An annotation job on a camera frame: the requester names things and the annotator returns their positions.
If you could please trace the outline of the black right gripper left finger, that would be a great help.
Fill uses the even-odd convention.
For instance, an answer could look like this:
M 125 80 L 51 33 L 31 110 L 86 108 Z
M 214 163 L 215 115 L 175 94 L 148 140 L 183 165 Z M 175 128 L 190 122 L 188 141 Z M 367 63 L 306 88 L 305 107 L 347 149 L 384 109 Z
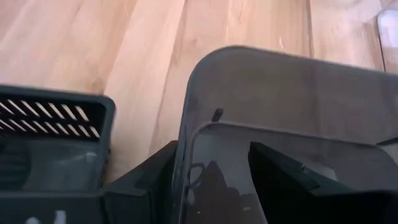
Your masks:
M 178 142 L 103 187 L 108 224 L 170 224 L 171 183 Z

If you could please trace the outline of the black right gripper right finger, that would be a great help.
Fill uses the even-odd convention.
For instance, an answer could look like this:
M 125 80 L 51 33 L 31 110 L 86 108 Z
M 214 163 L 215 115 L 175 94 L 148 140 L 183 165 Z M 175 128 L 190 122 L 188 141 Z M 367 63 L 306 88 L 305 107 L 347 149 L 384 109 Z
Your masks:
M 251 142 L 252 181 L 268 224 L 398 224 L 398 192 L 359 191 Z

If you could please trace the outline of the grey solid plastic basket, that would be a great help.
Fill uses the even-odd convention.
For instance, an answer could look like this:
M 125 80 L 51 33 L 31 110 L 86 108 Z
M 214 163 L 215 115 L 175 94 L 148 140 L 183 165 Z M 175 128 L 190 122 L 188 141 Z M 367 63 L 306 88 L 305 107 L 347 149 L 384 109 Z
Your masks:
M 398 75 L 233 46 L 187 85 L 170 224 L 267 223 L 251 142 L 349 188 L 398 192 Z

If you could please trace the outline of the large black slotted plastic basket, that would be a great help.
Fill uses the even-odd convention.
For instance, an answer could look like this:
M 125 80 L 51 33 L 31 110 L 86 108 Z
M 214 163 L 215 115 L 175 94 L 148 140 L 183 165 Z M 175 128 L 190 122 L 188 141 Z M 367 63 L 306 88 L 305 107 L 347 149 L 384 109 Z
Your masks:
M 114 112 L 104 95 L 0 85 L 0 224 L 109 224 Z

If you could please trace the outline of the white translucent object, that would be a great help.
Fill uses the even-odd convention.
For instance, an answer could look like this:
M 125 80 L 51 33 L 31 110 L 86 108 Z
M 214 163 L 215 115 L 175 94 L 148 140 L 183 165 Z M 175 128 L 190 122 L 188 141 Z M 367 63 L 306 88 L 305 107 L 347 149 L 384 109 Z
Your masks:
M 398 9 L 387 9 L 377 16 L 377 28 L 384 70 L 398 74 Z

